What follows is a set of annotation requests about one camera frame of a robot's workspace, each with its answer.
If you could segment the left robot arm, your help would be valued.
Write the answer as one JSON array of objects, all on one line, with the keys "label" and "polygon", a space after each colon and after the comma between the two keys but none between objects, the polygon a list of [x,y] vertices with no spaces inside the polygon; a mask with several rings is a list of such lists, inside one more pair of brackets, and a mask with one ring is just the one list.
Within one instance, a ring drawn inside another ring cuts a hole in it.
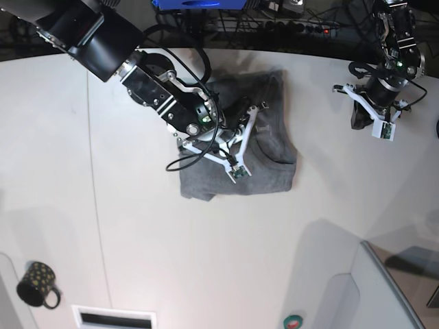
[{"label": "left robot arm", "polygon": [[[366,84],[356,86],[354,92],[366,101],[354,102],[351,127],[362,130],[372,124],[370,106],[377,114],[390,119],[390,109],[411,111],[412,106],[427,96],[427,90],[414,80],[425,72],[425,57],[414,37],[416,21],[407,1],[374,1],[372,17],[375,34],[381,49],[381,61],[376,67],[361,62],[351,62],[349,71],[355,77],[368,78]],[[396,98],[411,84],[423,91],[423,95],[410,103]]]}]

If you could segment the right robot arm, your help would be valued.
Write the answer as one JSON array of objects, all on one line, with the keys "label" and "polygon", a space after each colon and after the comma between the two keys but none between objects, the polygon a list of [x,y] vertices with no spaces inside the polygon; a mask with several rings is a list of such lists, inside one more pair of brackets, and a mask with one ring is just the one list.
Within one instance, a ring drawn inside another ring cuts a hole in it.
[{"label": "right robot arm", "polygon": [[158,24],[141,31],[103,1],[2,1],[1,9],[32,24],[44,41],[101,81],[118,75],[133,101],[152,108],[189,152],[167,165],[167,171],[182,171],[207,159],[233,179],[250,174],[244,154],[258,110],[251,105],[220,108],[218,96],[206,85],[212,74],[209,57],[190,35],[182,37],[204,65],[193,84],[177,76],[179,58],[172,51],[140,50],[149,35],[177,34],[176,27]]}]

